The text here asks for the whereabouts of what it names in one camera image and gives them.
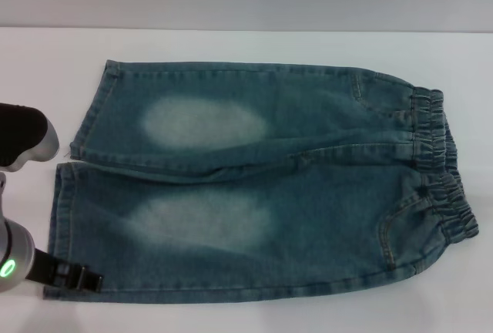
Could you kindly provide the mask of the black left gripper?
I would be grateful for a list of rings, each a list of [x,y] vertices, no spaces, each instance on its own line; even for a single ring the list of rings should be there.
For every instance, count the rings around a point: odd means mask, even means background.
[[[50,287],[79,289],[99,293],[103,276],[87,266],[69,263],[44,251],[35,250],[32,267],[26,279]]]

